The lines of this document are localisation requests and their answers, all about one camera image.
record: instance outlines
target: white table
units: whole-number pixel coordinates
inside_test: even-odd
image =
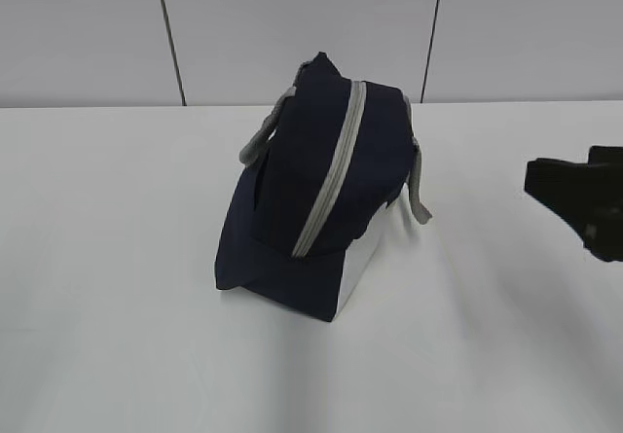
[[[522,193],[623,104],[414,106],[435,218],[395,209],[331,324],[214,288],[268,110],[0,111],[0,431],[623,429],[623,267]]]

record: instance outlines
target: zipper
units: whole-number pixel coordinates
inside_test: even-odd
[[[347,176],[348,167],[350,166],[350,159],[352,158],[352,151],[357,140],[359,127],[361,126],[363,110],[366,105],[366,92],[365,82],[351,82],[348,108],[344,123],[342,124],[342,131],[340,131],[340,137],[338,138],[338,144],[333,153],[333,160],[311,208],[308,220],[292,250],[292,256],[295,258],[303,258],[309,253],[340,194]]]

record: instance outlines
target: bag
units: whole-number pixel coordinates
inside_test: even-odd
[[[323,53],[301,66],[240,160],[216,287],[243,286],[324,321],[344,306],[405,182],[416,219],[431,217],[408,99],[342,77]]]

